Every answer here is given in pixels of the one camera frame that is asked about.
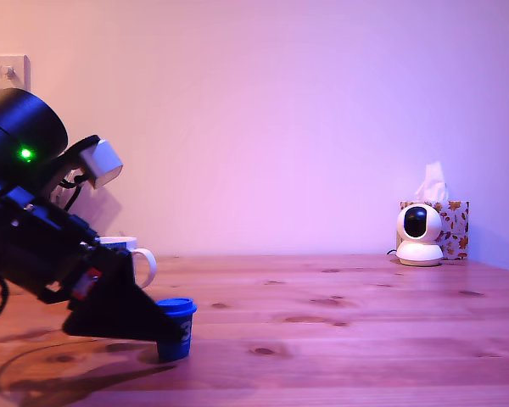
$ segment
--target white wall switch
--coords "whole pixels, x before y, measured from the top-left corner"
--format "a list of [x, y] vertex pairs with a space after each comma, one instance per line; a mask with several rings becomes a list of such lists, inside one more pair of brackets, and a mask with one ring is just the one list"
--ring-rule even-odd
[[30, 91], [28, 73], [25, 55], [0, 55], [0, 91], [9, 87]]

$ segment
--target white mug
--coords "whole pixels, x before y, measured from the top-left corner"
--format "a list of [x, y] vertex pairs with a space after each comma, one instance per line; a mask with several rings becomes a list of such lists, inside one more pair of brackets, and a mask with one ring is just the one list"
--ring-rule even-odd
[[139, 284], [140, 288], [145, 288], [151, 282], [153, 282], [156, 276], [156, 259], [153, 254], [146, 248], [137, 248], [137, 239], [129, 236], [102, 236], [100, 237], [100, 244], [106, 248], [125, 248], [129, 250], [132, 255], [143, 254], [145, 259], [149, 262], [149, 275], [147, 280], [142, 284]]

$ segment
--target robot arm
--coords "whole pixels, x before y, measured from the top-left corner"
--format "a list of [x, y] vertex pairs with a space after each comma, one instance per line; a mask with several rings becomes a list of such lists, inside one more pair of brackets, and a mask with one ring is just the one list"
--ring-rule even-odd
[[83, 219], [49, 201], [71, 170], [101, 187], [122, 168], [98, 136], [59, 155], [66, 145], [43, 101], [19, 89], [0, 93], [0, 282], [45, 304], [69, 301], [69, 335], [180, 341], [182, 329], [136, 285], [130, 252], [101, 246]]

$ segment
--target tissue box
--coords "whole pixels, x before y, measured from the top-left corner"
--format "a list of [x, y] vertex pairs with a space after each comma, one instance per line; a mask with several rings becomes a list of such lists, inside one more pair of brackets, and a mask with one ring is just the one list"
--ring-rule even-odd
[[[436, 242], [443, 251], [443, 260], [467, 259], [469, 201], [401, 201], [400, 210], [412, 204], [430, 205], [441, 216], [441, 233]], [[396, 248], [398, 248], [403, 239], [397, 233], [396, 236]]]

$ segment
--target wooden table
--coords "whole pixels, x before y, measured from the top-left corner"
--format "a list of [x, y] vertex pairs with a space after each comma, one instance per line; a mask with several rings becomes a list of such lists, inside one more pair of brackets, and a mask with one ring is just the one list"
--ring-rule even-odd
[[67, 337], [65, 304], [13, 288], [0, 406], [509, 406], [506, 270], [391, 255], [165, 258], [146, 291], [198, 304], [186, 360]]

